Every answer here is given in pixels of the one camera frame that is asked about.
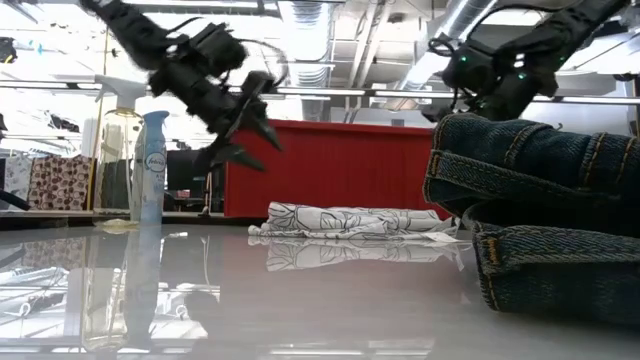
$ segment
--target black robotic arm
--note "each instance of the black robotic arm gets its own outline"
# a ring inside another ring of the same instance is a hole
[[[516,119],[537,94],[555,94],[555,72],[593,32],[629,4],[629,0],[578,1],[497,49],[470,34],[451,52],[442,80],[467,95],[469,111],[494,121]],[[435,39],[430,45],[434,49],[442,42]]]
[[[286,71],[277,82],[267,73],[252,71],[242,84],[242,92],[232,94],[225,75],[242,66],[247,52],[242,40],[232,37],[224,24],[209,24],[193,38],[170,38],[171,33],[194,19],[167,30],[121,0],[80,0],[80,4],[107,24],[136,65],[151,72],[149,85],[154,96],[172,93],[187,105],[190,115],[200,117],[207,130],[217,134],[216,140],[200,152],[195,164],[198,172],[206,173],[215,163],[225,161],[264,170],[260,161],[231,142],[231,136],[241,127],[252,129],[281,150],[267,121],[267,105],[259,95],[277,86]],[[220,83],[214,85],[209,76]]]

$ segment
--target floral fabric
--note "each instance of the floral fabric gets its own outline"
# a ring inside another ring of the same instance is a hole
[[[317,208],[272,202],[269,219],[249,235],[334,240],[456,242],[455,226],[433,210]]]
[[[27,200],[29,180],[33,159],[26,155],[10,157],[6,160],[4,171],[4,191]],[[11,205],[8,210],[19,210]]]
[[[29,205],[38,210],[81,211],[87,197],[90,159],[47,156],[35,159]]]

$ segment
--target jeans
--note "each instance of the jeans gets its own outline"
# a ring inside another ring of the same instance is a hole
[[[424,196],[472,231],[492,309],[640,325],[635,138],[450,115]]]

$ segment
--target red partition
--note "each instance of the red partition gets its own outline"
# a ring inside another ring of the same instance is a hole
[[[436,209],[422,196],[431,129],[272,120],[283,152],[240,131],[264,173],[227,167],[225,215],[266,217],[271,201],[319,207]],[[446,212],[437,208],[440,217]]]

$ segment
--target stitching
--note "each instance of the stitching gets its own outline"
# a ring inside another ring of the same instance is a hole
[[[636,138],[632,138],[631,140],[629,140],[629,142],[627,143],[627,148],[624,149],[624,157],[622,158],[622,164],[620,164],[620,173],[616,178],[616,184],[618,184],[622,179],[622,174],[624,173],[624,166],[625,166],[625,163],[627,162],[627,158],[629,157],[629,151],[631,150],[631,147],[633,146],[633,143],[635,141],[636,141]]]
[[[425,194],[424,196],[427,198],[427,202],[431,203],[431,177],[427,177],[427,184],[426,184],[426,189],[425,189]]]
[[[487,276],[487,284],[489,285],[489,294],[491,295],[491,302],[493,303],[493,307],[500,311],[500,307],[498,306],[498,301],[496,300],[496,293],[493,291],[493,280],[491,279],[491,275]]]
[[[571,236],[575,236],[574,233],[572,233],[571,231],[537,231],[537,230],[519,230],[519,231],[514,231],[514,230],[510,230],[510,229],[505,229],[504,230],[506,232],[506,234],[503,234],[502,236],[499,236],[497,238],[489,238],[489,241],[491,240],[496,240],[496,242],[500,242],[500,241],[504,241],[506,240],[507,237],[509,236],[519,236],[519,235],[544,235],[544,234],[551,234],[554,236],[560,236],[560,237],[571,237]],[[519,250],[517,255],[514,255],[513,258],[517,258],[519,255],[572,255],[572,254],[577,254],[579,256],[584,256],[584,255],[592,255],[592,254],[602,254],[603,252],[609,252],[609,253],[616,253],[618,255],[620,254],[630,254],[630,255],[637,255],[637,251],[622,251],[620,250],[620,248],[598,248],[598,249],[588,249],[588,248],[581,248],[581,249],[571,249],[571,252],[563,252],[563,251],[552,251],[549,249],[544,249],[544,251],[526,251],[526,250]]]
[[[509,149],[507,149],[507,152],[504,154],[503,162],[504,162],[505,165],[507,165],[507,159],[509,158],[509,154],[511,153],[513,148],[516,146],[516,143],[518,142],[518,139],[520,139],[520,136],[522,136],[522,133],[525,132],[530,127],[531,126],[527,126],[524,129],[520,130],[518,132],[518,134],[516,134],[516,137],[513,139],[513,142],[511,142],[511,145],[509,146]]]
[[[607,133],[601,134],[600,137],[598,138],[598,142],[596,143],[596,151],[593,153],[593,156],[591,156],[591,160],[589,161],[589,165],[587,166],[587,173],[584,176],[585,186],[589,182],[589,176],[591,175],[591,168],[593,167],[593,162],[598,157],[598,152],[600,152],[600,146],[602,145],[602,140],[604,140],[605,135],[607,135]]]
[[[437,150],[440,149],[440,141],[442,140],[442,133],[444,132],[444,127],[449,122],[449,119],[451,119],[451,116],[445,118],[440,124],[440,127],[438,128],[438,136],[436,136],[436,143],[433,145],[434,149],[437,149]]]
[[[524,180],[513,179],[513,178],[510,178],[509,176],[501,175],[501,174],[498,174],[498,173],[495,173],[495,172],[492,172],[492,171],[489,171],[489,170],[481,169],[481,168],[479,168],[477,166],[474,166],[474,165],[471,165],[471,164],[465,164],[462,161],[459,161],[459,160],[456,160],[456,159],[447,159],[447,161],[451,161],[451,162],[456,163],[458,165],[463,165],[463,166],[469,167],[469,168],[471,168],[471,169],[473,169],[475,171],[479,171],[481,173],[489,174],[489,175],[492,175],[492,176],[497,176],[497,177],[499,177],[501,179],[506,179],[506,180],[509,180],[509,181],[514,181],[516,183],[525,184],[525,185],[534,187],[534,188],[536,188],[536,189],[538,189],[540,191],[546,191],[546,192],[549,192],[551,194],[558,195],[558,196],[560,196],[562,198],[569,198],[570,197],[569,194],[563,194],[563,193],[558,192],[558,191],[553,190],[553,189],[547,189],[547,188],[544,188],[544,187],[542,187],[540,185],[528,183],[528,182],[526,182]],[[460,177],[458,177],[456,175],[453,175],[453,174],[446,174],[445,177],[451,177],[451,178],[453,178],[455,180],[462,181],[462,182],[465,182],[465,183],[473,185],[473,186],[477,186],[480,189],[484,189],[484,190],[488,189],[488,187],[486,187],[484,185],[480,185],[479,183],[471,181],[469,179],[462,179],[462,178],[460,178]]]
[[[480,229],[480,232],[484,232],[484,226],[482,226],[481,223],[476,222],[476,225],[478,226],[478,229]],[[489,285],[489,297],[491,298],[491,304],[493,305],[493,308],[496,309],[496,311],[500,311],[500,307],[498,306],[498,299],[496,298],[496,292],[493,289],[493,279],[489,274],[484,274],[484,276],[487,278],[487,285]]]
[[[431,174],[431,176],[436,176],[438,174],[438,165],[440,164],[440,155],[435,154],[433,155],[433,159],[431,162],[431,166],[429,167],[428,172]],[[425,189],[425,197],[427,202],[432,202],[431,201],[431,177],[427,176],[427,184],[426,184],[426,189]]]
[[[496,249],[498,239],[489,238],[487,242],[489,243],[489,260],[491,260],[493,265],[500,265],[500,261],[498,261],[498,250]]]
[[[440,165],[440,155],[436,154],[433,156],[433,163],[431,164],[431,175],[436,176],[438,175],[438,170],[439,170],[439,165]]]

